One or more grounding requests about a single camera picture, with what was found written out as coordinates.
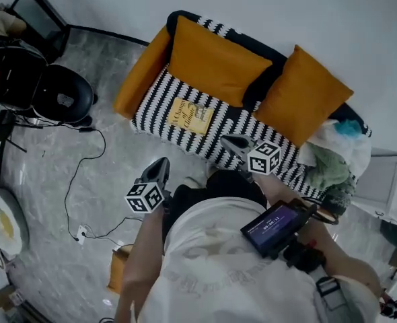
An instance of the sofa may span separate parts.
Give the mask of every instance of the sofa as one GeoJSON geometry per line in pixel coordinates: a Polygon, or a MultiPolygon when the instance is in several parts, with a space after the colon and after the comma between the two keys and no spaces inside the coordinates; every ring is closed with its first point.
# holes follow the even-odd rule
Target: sofa
{"type": "Polygon", "coordinates": [[[281,147],[276,175],[302,196],[342,215],[357,179],[318,190],[308,184],[308,167],[297,162],[299,147],[328,118],[356,120],[345,103],[353,91],[296,45],[287,58],[275,49],[209,18],[176,11],[145,49],[125,79],[114,109],[138,133],[148,133],[235,170],[240,160],[224,150],[220,136],[240,133],[281,147]],[[206,135],[166,123],[174,98],[214,109],[206,135]]]}

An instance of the display screen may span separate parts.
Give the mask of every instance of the display screen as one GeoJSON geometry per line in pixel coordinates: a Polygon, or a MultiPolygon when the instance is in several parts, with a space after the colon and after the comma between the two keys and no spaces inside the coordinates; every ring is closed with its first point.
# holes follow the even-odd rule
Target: display screen
{"type": "Polygon", "coordinates": [[[271,214],[263,217],[255,226],[251,227],[246,233],[258,245],[269,241],[273,236],[280,232],[285,226],[298,216],[297,212],[287,206],[280,206],[271,214]]]}

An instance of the marble floor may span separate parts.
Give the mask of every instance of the marble floor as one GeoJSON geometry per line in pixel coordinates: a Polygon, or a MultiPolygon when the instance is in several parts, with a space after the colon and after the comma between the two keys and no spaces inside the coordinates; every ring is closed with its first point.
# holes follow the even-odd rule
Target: marble floor
{"type": "MultiPolygon", "coordinates": [[[[135,135],[112,103],[122,81],[144,47],[126,40],[73,30],[57,63],[83,75],[99,96],[92,108],[96,128],[107,142],[105,154],[84,161],[67,200],[70,228],[88,224],[104,234],[132,213],[123,195],[155,159],[172,163],[168,184],[174,190],[185,176],[205,180],[204,161],[149,135],[135,135]]],[[[113,317],[118,296],[106,289],[114,244],[86,240],[81,246],[67,233],[63,199],[77,162],[98,155],[99,133],[79,134],[63,127],[15,128],[12,139],[28,152],[7,144],[1,185],[16,195],[30,228],[30,247],[13,262],[9,275],[24,297],[54,323],[98,322],[113,317]]],[[[134,242],[140,223],[125,221],[110,234],[122,244],[134,242]]],[[[331,227],[336,241],[352,256],[368,261],[383,276],[393,247],[379,233],[379,221],[351,207],[340,225],[331,227]]]]}

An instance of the book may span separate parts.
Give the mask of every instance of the book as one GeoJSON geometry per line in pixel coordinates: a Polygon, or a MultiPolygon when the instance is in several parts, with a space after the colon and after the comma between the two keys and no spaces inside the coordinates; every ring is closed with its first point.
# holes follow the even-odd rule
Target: book
{"type": "Polygon", "coordinates": [[[167,123],[187,131],[206,134],[211,123],[213,109],[199,106],[188,100],[176,97],[170,108],[167,123]]]}

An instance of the white wall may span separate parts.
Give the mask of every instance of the white wall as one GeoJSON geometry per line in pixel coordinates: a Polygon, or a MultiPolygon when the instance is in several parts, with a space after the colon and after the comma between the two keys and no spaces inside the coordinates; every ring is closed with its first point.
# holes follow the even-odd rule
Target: white wall
{"type": "Polygon", "coordinates": [[[49,1],[72,24],[147,41],[186,9],[284,55],[298,43],[355,91],[349,103],[372,126],[373,145],[397,150],[397,0],[49,1]]]}

